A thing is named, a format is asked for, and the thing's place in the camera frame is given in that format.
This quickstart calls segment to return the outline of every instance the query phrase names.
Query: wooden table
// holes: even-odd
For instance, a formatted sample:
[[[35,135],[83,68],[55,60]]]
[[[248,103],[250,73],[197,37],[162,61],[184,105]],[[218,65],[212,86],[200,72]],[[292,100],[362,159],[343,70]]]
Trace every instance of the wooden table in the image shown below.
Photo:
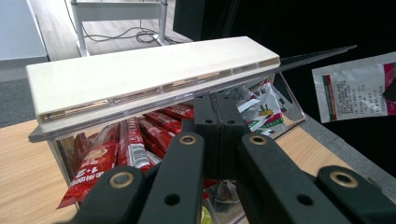
[[[36,126],[32,120],[0,129],[0,223],[54,223],[76,213],[75,206],[56,210],[67,186],[47,142],[29,143]],[[326,165],[350,168],[301,128],[277,142],[311,175]]]

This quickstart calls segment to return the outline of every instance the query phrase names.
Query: metal frame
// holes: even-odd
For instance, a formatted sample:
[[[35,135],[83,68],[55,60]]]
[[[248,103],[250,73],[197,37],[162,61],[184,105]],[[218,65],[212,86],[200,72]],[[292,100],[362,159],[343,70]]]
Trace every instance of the metal frame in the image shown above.
[[[160,31],[153,38],[161,45],[165,41],[167,0],[160,2],[81,2],[70,0],[78,35],[78,51],[82,57],[90,56],[84,40],[82,23],[84,21],[127,21],[127,20],[160,20]]]

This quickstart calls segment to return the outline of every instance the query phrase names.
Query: gray carpet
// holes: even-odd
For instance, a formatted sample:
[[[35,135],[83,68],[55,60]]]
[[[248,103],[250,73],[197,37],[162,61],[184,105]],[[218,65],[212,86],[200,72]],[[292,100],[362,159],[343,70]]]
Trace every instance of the gray carpet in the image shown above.
[[[35,118],[27,78],[0,82],[0,128]]]
[[[0,128],[35,118],[25,67],[47,57],[0,61]]]

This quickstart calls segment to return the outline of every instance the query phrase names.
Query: red snack packet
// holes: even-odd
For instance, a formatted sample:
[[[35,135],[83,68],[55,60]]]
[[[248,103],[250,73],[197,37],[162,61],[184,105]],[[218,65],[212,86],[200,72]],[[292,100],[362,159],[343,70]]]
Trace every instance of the red snack packet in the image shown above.
[[[97,136],[98,136],[98,133],[94,133],[93,135],[88,137],[88,142],[90,143],[90,145],[93,144],[93,142],[95,141]]]
[[[85,133],[79,133],[75,138],[74,145],[73,159],[76,167],[80,167],[82,161],[90,152],[91,144]]]
[[[206,193],[206,191],[204,191],[203,195],[202,195],[202,200],[206,200],[210,198],[210,195],[208,193]]]
[[[214,180],[214,179],[205,179],[204,180],[204,189],[207,189],[213,185],[218,184],[219,181],[218,180]]]
[[[194,110],[187,105],[171,105],[160,109],[160,112],[174,119],[194,119]]]
[[[149,112],[144,114],[144,116],[150,122],[164,128],[171,133],[178,134],[181,132],[181,122],[177,119],[171,118],[157,111]]]
[[[168,132],[172,137],[175,137],[174,133]]]
[[[148,148],[158,157],[163,159],[165,157],[166,150],[162,148],[161,146],[151,142],[145,135],[143,135],[143,140],[145,142],[145,145],[148,146]]]
[[[149,160],[149,163],[153,166],[155,166],[158,163],[163,161],[163,159],[161,159],[160,157],[158,157],[157,155],[155,155],[154,153],[152,153],[150,151],[148,151],[148,160]]]
[[[136,118],[127,119],[120,123],[117,165],[133,166],[143,172],[152,167]]]
[[[140,128],[142,129],[143,134],[151,142],[158,144],[165,150],[168,149],[168,147],[172,141],[172,136],[168,133],[168,131],[150,123],[148,120],[143,119],[143,118],[139,118],[138,122],[139,122]]]
[[[58,208],[82,202],[99,177],[115,166],[119,124],[106,126],[96,137]]]

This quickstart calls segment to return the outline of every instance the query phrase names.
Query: snack packet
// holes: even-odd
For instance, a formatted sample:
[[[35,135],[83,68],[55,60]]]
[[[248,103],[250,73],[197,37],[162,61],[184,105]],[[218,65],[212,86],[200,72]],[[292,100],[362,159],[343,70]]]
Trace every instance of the snack packet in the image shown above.
[[[289,100],[282,93],[280,93],[280,91],[277,90],[275,86],[272,86],[272,89],[276,95],[277,103],[279,104],[282,113],[285,113],[286,111],[293,108],[293,104],[289,102]]]
[[[258,128],[255,133],[264,134],[270,136],[273,133],[280,133],[287,129],[285,122],[283,121],[283,114],[277,113]]]
[[[96,139],[97,136],[98,136],[98,133],[94,133],[94,134],[90,135],[90,136],[87,138],[87,139],[88,139],[88,142],[90,143],[90,145],[93,144],[93,142],[95,141],[95,139]]]
[[[118,123],[106,126],[98,134],[58,208],[84,201],[99,177],[115,166],[118,142]]]
[[[158,127],[147,119],[138,119],[143,134],[153,143],[167,150],[172,141],[172,136],[165,129]]]
[[[322,123],[396,115],[383,96],[395,79],[396,52],[312,70]]]
[[[171,105],[159,111],[174,119],[194,119],[194,110],[187,105]]]
[[[147,114],[144,114],[144,116],[147,120],[171,133],[178,134],[181,132],[181,122],[177,119],[173,119],[157,111],[149,112]]]
[[[120,123],[117,165],[133,166],[142,172],[146,172],[152,167],[136,118],[127,119]]]
[[[265,80],[259,88],[255,91],[255,95],[260,100],[260,109],[256,112],[254,119],[250,120],[247,125],[251,131],[255,132],[268,120],[271,120],[275,115],[282,113],[278,104],[277,96],[272,90],[272,85]]]
[[[79,133],[75,138],[74,144],[73,158],[76,167],[80,167],[84,158],[90,152],[91,143],[85,133]]]
[[[155,155],[154,153],[152,153],[152,152],[150,152],[150,151],[148,151],[147,153],[148,153],[148,160],[149,160],[149,163],[150,163],[152,166],[155,166],[155,165],[157,165],[158,163],[160,163],[160,162],[163,161],[163,159],[161,159],[160,157],[158,157],[158,156]]]
[[[145,142],[145,146],[160,159],[165,157],[166,150],[164,148],[150,141],[145,135],[143,135],[143,141]]]
[[[256,99],[256,95],[250,91],[245,85],[239,87],[232,87],[223,92],[224,94],[231,97],[241,113],[242,119],[246,122],[254,119],[257,110],[260,107],[260,100]]]

